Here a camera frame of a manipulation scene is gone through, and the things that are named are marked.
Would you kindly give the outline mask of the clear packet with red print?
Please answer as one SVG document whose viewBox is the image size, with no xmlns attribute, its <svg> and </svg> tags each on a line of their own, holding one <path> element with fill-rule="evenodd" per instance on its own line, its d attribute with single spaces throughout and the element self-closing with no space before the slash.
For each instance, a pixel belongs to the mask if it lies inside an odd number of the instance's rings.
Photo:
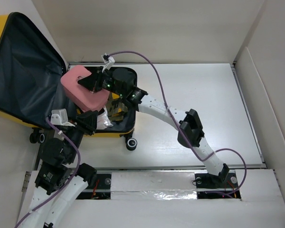
<svg viewBox="0 0 285 228">
<path fill-rule="evenodd" d="M 107 108 L 104 107 L 97 117 L 97 130 L 105 130 L 113 127 L 113 123 L 109 120 Z"/>
</svg>

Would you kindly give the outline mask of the pink vanity case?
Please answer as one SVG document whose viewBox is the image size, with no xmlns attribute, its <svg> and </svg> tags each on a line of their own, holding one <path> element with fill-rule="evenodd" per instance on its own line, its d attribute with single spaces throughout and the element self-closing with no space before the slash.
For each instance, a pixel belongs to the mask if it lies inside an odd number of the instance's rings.
<svg viewBox="0 0 285 228">
<path fill-rule="evenodd" d="M 78 83 L 79 79 L 90 76 L 92 73 L 82 65 L 77 65 L 64 74 L 60 82 L 66 96 L 83 112 L 100 111 L 107 103 L 110 92 L 100 90 L 92 92 Z"/>
</svg>

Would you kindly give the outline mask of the camouflage garment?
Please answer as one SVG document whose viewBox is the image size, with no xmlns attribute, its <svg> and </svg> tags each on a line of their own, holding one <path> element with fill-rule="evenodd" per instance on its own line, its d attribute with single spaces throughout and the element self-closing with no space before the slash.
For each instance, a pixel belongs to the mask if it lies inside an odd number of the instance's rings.
<svg viewBox="0 0 285 228">
<path fill-rule="evenodd" d="M 109 120 L 114 122 L 122 121 L 128 113 L 128 108 L 122 102 L 121 97 L 114 93 L 109 94 L 106 109 Z"/>
</svg>

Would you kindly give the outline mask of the yellow hard-shell suitcase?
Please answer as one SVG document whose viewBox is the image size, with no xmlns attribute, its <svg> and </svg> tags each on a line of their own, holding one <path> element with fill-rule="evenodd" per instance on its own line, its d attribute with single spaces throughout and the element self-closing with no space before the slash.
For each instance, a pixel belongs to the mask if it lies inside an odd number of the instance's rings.
<svg viewBox="0 0 285 228">
<path fill-rule="evenodd" d="M 0 15 L 0 114 L 31 127 L 31 143 L 44 142 L 41 130 L 50 129 L 52 110 L 81 114 L 60 82 L 67 74 L 62 57 L 26 15 Z"/>
</svg>

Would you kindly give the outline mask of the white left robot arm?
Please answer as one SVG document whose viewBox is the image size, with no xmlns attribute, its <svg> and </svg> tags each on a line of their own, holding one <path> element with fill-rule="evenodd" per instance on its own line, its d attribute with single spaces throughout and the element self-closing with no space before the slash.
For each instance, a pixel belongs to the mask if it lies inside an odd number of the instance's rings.
<svg viewBox="0 0 285 228">
<path fill-rule="evenodd" d="M 81 162 L 79 145 L 95 133 L 97 117 L 98 111 L 87 111 L 69 119 L 66 109 L 58 109 L 46 118 L 60 137 L 43 146 L 28 212 L 16 227 L 57 228 L 80 193 L 95 186 L 97 170 Z"/>
</svg>

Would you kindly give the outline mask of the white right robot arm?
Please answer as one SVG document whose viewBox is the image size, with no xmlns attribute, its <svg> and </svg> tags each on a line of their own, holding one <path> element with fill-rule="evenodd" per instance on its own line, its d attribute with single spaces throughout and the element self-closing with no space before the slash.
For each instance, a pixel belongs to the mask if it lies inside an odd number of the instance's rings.
<svg viewBox="0 0 285 228">
<path fill-rule="evenodd" d="M 78 84 L 94 93 L 104 89 L 120 96 L 131 109 L 160 119 L 178 131 L 178 142 L 193 150 L 204 164 L 207 173 L 198 177 L 196 184 L 205 189 L 219 189 L 228 180 L 229 167 L 218 158 L 208 144 L 196 110 L 182 111 L 159 102 L 136 85 L 136 75 L 126 68 L 114 71 L 97 68 L 89 76 L 79 79 Z"/>
</svg>

